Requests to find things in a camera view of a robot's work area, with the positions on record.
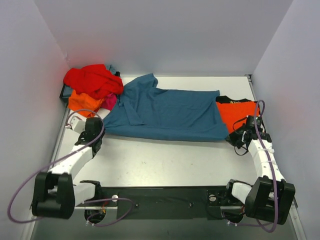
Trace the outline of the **teal blue t shirt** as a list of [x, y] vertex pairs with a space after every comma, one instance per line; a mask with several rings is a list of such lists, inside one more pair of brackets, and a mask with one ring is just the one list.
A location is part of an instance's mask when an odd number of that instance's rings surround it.
[[109, 134], [166, 141], [223, 141], [229, 134], [216, 104], [220, 92], [161, 89], [152, 74], [139, 76], [104, 118]]

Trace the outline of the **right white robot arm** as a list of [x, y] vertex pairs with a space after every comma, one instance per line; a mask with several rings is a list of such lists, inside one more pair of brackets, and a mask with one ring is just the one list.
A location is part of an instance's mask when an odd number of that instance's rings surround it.
[[293, 203], [296, 188], [285, 180], [274, 157], [270, 135], [263, 131], [262, 118], [248, 115], [240, 119], [227, 141], [235, 148], [246, 148], [252, 157], [257, 179], [253, 185], [231, 179], [223, 199], [229, 205], [244, 205], [247, 217], [283, 225]]

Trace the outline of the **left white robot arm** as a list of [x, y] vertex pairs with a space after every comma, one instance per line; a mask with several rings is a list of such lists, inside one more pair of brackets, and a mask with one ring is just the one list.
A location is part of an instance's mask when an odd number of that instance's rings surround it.
[[69, 219], [76, 206], [87, 201], [98, 206], [103, 200], [101, 185], [95, 180], [74, 183], [80, 170], [92, 160], [101, 149], [105, 129], [98, 117], [86, 121], [71, 120], [71, 129], [79, 132], [77, 142], [67, 158], [47, 172], [35, 177], [31, 212], [36, 217]]

